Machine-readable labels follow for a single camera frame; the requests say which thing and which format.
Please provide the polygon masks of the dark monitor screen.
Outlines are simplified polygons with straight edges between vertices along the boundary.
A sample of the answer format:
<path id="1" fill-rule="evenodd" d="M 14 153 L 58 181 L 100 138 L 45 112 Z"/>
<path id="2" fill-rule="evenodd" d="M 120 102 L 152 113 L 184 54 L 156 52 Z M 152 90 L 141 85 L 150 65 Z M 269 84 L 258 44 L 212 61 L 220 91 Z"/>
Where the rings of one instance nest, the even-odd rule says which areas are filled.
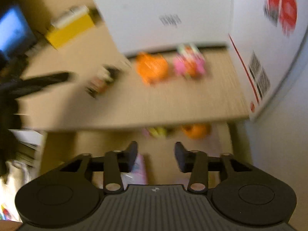
<path id="1" fill-rule="evenodd" d="M 1 13 L 1 55 L 5 60 L 24 54 L 36 41 L 19 5 Z"/>

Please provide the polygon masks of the orange plastic toy in drawer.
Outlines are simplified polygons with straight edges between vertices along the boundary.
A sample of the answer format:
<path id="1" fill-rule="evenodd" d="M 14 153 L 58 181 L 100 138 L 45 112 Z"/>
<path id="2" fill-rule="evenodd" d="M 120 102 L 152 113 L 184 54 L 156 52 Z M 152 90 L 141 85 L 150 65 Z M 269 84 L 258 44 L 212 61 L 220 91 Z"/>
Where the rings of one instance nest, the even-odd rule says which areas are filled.
<path id="1" fill-rule="evenodd" d="M 212 127 L 210 124 L 192 124 L 181 127 L 182 132 L 190 139 L 204 139 L 211 134 Z"/>

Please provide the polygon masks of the orange plastic toy on desk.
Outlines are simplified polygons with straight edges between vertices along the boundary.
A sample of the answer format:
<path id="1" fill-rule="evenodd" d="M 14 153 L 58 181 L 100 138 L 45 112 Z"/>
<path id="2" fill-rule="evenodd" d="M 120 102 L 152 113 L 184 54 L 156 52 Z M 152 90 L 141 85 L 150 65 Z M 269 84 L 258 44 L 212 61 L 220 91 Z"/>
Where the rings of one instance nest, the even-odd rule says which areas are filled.
<path id="1" fill-rule="evenodd" d="M 146 85 L 151 85 L 168 77 L 169 64 L 162 55 L 141 52 L 136 58 L 136 71 Z"/>

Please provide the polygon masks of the large white cardboard box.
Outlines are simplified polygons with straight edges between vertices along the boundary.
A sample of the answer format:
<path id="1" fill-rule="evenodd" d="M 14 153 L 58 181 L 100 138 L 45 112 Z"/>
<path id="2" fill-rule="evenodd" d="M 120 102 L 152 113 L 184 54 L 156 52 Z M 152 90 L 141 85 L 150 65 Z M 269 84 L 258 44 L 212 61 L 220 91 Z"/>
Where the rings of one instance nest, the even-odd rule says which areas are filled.
<path id="1" fill-rule="evenodd" d="M 229 46 L 251 119 L 307 39 L 307 0 L 94 0 L 120 53 Z"/>

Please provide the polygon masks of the pink illustrated package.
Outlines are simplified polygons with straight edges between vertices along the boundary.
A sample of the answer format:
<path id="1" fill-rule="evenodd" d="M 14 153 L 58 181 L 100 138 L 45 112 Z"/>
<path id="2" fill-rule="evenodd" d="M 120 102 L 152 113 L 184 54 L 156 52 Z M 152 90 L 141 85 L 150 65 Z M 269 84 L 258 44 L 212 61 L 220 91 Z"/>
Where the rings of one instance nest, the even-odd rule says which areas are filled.
<path id="1" fill-rule="evenodd" d="M 125 189 L 128 185 L 148 184 L 144 157 L 141 154 L 137 155 L 132 170 L 129 173 L 121 173 L 121 178 Z"/>

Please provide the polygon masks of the pink toy on desk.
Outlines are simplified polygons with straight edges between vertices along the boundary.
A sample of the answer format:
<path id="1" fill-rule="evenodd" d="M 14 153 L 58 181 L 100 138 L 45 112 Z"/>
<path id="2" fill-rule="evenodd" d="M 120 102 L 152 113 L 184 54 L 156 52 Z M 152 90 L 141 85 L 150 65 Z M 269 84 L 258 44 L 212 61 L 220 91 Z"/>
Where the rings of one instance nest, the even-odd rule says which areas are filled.
<path id="1" fill-rule="evenodd" d="M 185 78 L 199 78 L 206 73 L 206 60 L 195 44 L 180 44 L 173 59 L 174 72 Z"/>

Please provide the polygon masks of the yellow box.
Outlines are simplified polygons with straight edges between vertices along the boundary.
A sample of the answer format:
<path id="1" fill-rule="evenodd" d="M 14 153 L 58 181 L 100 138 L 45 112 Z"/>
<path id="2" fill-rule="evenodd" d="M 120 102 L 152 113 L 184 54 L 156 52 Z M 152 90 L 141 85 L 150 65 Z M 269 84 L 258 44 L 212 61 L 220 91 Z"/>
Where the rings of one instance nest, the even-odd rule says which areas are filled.
<path id="1" fill-rule="evenodd" d="M 86 5 L 73 6 L 50 22 L 44 35 L 48 43 L 59 49 L 67 42 L 95 26 L 90 9 Z"/>

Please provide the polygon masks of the small black white figurine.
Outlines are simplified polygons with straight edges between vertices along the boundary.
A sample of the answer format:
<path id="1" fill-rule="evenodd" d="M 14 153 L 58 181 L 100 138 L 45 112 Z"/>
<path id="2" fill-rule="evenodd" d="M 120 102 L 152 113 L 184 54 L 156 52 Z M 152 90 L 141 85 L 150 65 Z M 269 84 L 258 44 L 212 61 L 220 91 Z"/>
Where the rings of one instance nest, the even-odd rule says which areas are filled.
<path id="1" fill-rule="evenodd" d="M 96 75 L 88 81 L 86 92 L 93 98 L 103 94 L 115 82 L 120 72 L 117 67 L 101 65 Z"/>

